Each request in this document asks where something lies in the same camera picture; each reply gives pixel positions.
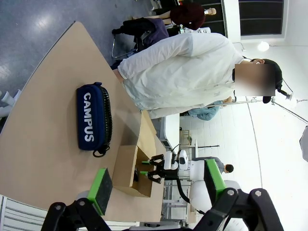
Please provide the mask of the person's right hand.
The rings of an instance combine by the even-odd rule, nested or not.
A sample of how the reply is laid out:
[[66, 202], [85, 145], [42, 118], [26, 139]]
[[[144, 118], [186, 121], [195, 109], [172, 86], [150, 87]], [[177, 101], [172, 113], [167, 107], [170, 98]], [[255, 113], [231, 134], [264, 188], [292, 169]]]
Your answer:
[[123, 77], [121, 76], [121, 74], [119, 73], [118, 69], [113, 70], [115, 76], [117, 77], [117, 79], [119, 80], [120, 83], [122, 83], [124, 81]]

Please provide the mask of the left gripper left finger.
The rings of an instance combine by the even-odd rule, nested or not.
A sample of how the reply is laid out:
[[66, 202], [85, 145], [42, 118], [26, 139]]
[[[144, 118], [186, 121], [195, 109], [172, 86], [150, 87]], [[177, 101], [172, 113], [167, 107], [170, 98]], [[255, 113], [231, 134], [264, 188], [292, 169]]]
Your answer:
[[42, 231], [109, 231], [105, 215], [113, 186], [108, 169], [98, 170], [90, 190], [72, 204], [55, 202], [50, 205]]

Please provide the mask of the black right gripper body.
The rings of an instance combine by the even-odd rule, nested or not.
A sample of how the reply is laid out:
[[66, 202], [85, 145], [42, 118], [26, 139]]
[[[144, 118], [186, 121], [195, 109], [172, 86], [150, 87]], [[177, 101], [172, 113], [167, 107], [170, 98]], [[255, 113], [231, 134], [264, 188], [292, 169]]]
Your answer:
[[179, 164], [175, 161], [174, 164], [171, 164], [171, 169], [164, 169], [165, 163], [169, 163], [169, 161], [163, 160], [163, 164], [161, 167], [161, 172], [163, 174], [163, 178], [165, 179], [178, 179], [178, 168]]

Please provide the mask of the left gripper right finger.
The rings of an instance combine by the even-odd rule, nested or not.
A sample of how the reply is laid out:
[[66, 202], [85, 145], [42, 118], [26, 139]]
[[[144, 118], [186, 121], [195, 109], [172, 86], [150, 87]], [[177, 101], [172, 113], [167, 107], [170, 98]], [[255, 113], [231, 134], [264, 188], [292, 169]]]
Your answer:
[[269, 193], [228, 187], [213, 159], [192, 162], [192, 206], [204, 213], [196, 231], [223, 231], [232, 218], [242, 219], [250, 231], [283, 230]]

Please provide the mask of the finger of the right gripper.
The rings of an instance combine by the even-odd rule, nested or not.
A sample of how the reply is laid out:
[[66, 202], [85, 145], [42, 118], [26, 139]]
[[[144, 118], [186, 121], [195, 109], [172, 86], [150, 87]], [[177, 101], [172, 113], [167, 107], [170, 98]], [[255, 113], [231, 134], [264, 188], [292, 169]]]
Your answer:
[[158, 184], [161, 184], [162, 179], [166, 177], [166, 175], [159, 170], [140, 171], [140, 174], [146, 176], [149, 180]]
[[160, 155], [153, 156], [151, 159], [147, 161], [142, 161], [141, 163], [143, 165], [164, 166], [164, 163], [165, 163], [164, 155], [160, 154]]

